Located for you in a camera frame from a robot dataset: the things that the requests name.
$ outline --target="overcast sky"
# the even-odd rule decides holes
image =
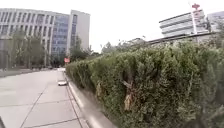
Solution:
[[[224,11],[223,0],[191,0],[205,13]],[[78,10],[89,13],[90,45],[100,51],[108,41],[146,37],[162,37],[159,21],[189,12],[188,0],[0,0],[0,8],[24,8],[70,13]]]

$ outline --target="trimmed hedge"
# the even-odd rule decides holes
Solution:
[[[120,128],[223,128],[223,69],[222,49],[182,44],[73,62],[66,72]]]

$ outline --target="building facade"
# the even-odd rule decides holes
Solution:
[[[208,14],[208,20],[211,24],[211,31],[219,31],[219,22],[224,23],[224,11]]]
[[[69,54],[71,38],[79,36],[82,48],[89,46],[90,15],[72,10],[70,14],[29,9],[0,9],[0,40],[12,39],[22,30],[27,36],[39,34],[49,54]]]
[[[207,32],[205,28],[205,15],[203,10],[199,10],[194,12],[195,17],[195,24],[198,33]],[[175,17],[171,17],[159,22],[160,28],[162,29],[162,34],[164,37],[172,37],[181,34],[193,34],[193,22],[191,13],[185,13],[182,15],[178,15]]]

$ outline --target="road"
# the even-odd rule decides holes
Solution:
[[[58,71],[0,78],[0,116],[6,128],[84,128],[68,86]]]

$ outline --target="leaves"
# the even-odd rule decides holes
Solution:
[[[77,86],[91,88],[120,128],[221,128],[223,56],[223,49],[187,42],[104,54],[66,70]]]

